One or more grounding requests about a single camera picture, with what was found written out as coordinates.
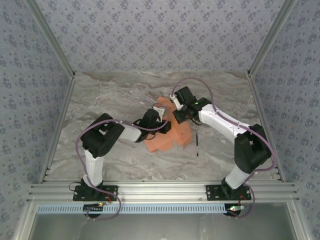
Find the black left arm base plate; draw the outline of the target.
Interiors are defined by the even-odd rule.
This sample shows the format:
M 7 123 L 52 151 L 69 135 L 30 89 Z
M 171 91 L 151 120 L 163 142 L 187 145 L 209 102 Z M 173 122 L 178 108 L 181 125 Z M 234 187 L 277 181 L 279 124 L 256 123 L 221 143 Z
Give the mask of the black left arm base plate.
M 114 195 L 118 194 L 118 187 L 116 185 L 101 185 L 99 189 L 110 192 Z M 75 202 L 92 202 L 92 201 L 116 201 L 113 195 L 102 193 L 90 186 L 77 185 L 73 193 L 73 201 Z

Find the aluminium table side rail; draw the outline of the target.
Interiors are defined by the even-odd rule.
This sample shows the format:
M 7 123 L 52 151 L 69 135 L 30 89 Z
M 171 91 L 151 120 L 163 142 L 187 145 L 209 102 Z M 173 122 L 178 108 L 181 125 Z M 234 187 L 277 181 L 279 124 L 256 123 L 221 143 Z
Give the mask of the aluminium table side rail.
M 66 113 L 67 113 L 69 103 L 71 100 L 71 96 L 73 93 L 74 86 L 75 86 L 75 76 L 73 75 L 70 79 L 70 82 L 68 84 L 68 87 L 67 87 L 67 90 L 65 93 L 65 97 L 62 102 L 61 111 L 60 111 L 58 119 L 57 119 L 57 123 L 56 123 L 55 129 L 54 129 L 54 132 L 53 132 L 53 137 L 50 142 L 48 152 L 46 154 L 46 158 L 45 158 L 42 170 L 41 170 L 41 174 L 39 176 L 39 180 L 38 180 L 39 184 L 43 184 L 45 182 L 47 171 L 51 168 L 52 161 L 54 159 L 57 145 L 59 142 L 61 130 L 63 127 L 64 119 L 66 117 Z
M 253 99 L 254 99 L 254 102 L 255 102 L 255 105 L 256 105 L 256 108 L 257 108 L 257 112 L 258 112 L 258 115 L 259 115 L 259 118 L 260 118 L 260 122 L 261 122 L 261 124 L 262 124 L 262 126 L 264 128 L 267 140 L 271 144 L 272 149 L 275 152 L 275 157 L 276 157 L 276 160 L 277 160 L 276 168 L 277 168 L 277 171 L 278 171 L 279 179 L 282 182 L 285 182 L 286 181 L 285 173 L 284 173 L 282 165 L 281 165 L 281 160 L 280 160 L 279 154 L 277 152 L 276 144 L 275 144 L 275 141 L 273 139 L 273 136 L 272 136 L 272 133 L 271 133 L 271 130 L 270 130 L 270 126 L 269 126 L 268 121 L 267 121 L 267 117 L 266 117 L 266 114 L 265 114 L 265 111 L 264 111 L 264 108 L 263 108 L 263 104 L 261 102 L 261 99 L 260 99 L 260 96 L 259 96 L 259 92 L 258 92 L 258 89 L 256 87 L 256 83 L 255 83 L 255 81 L 253 80 L 253 78 L 249 74 L 247 75 L 247 78 L 248 78 L 248 82 L 249 82 L 249 85 L 250 85 L 252 96 L 253 96 Z

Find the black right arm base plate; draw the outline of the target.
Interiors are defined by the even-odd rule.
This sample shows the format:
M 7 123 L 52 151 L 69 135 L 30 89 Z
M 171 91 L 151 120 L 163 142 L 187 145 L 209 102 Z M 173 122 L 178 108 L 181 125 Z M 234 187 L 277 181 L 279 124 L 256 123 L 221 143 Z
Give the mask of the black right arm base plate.
M 241 185 L 236 189 L 228 185 L 206 185 L 206 198 L 208 201 L 238 201 L 241 199 L 251 200 L 252 195 L 248 186 Z

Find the aluminium frame post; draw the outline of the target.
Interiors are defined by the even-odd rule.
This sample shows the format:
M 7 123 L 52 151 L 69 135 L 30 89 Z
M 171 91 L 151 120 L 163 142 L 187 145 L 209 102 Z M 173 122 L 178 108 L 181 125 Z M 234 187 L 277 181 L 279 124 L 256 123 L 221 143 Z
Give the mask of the aluminium frame post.
M 260 48 L 258 49 L 249 69 L 247 70 L 247 75 L 249 78 L 252 79 L 259 70 L 268 51 L 271 49 L 273 43 L 275 42 L 279 32 L 286 23 L 297 1 L 298 0 L 283 0 L 283 3 L 280 6 L 279 11 L 275 15 L 275 18 L 269 30 L 267 31 Z
M 63 70 L 70 78 L 73 78 L 74 71 L 65 53 L 63 52 L 57 38 L 55 37 L 53 31 L 51 30 L 45 15 L 42 13 L 40 7 L 38 6 L 36 0 L 23 0 L 23 1 L 25 5 L 28 7 L 31 15 L 33 16 L 40 30 L 42 31 L 44 37 L 46 38 L 48 44 L 50 45 L 57 59 L 59 60 L 59 63 L 61 64 Z

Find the grey metal panel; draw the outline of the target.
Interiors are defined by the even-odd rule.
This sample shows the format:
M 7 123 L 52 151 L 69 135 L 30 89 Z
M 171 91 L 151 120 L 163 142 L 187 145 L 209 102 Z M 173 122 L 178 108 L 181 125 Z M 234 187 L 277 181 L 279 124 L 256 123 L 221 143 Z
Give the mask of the grey metal panel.
M 261 214 L 122 214 L 90 221 L 82 214 L 39 214 L 29 240 L 297 240 L 289 221 Z

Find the aluminium lower frame leg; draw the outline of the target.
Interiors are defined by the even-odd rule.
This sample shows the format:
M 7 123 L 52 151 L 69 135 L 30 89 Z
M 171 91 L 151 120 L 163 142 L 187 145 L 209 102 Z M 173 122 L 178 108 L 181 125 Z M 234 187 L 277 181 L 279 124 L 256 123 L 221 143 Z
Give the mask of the aluminium lower frame leg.
M 23 207 L 12 240 L 28 240 L 37 214 L 38 204 L 27 202 Z
M 302 210 L 298 208 L 298 203 L 291 201 L 287 204 L 289 217 L 293 226 L 293 230 L 297 240 L 309 240 L 308 233 L 305 228 L 305 223 L 302 218 Z

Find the aluminium mounting rail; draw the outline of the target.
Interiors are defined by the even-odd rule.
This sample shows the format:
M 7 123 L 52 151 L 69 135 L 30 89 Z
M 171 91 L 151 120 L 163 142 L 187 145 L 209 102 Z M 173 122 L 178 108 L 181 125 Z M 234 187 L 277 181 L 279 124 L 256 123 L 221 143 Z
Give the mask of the aluminium mounting rail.
M 207 201 L 207 185 L 217 181 L 107 181 L 119 187 L 118 196 L 125 203 L 202 203 Z M 253 180 L 248 183 L 258 203 L 286 203 L 300 200 L 294 183 L 274 180 Z M 73 192 L 66 181 L 33 184 L 28 201 L 38 203 L 66 203 L 73 200 Z

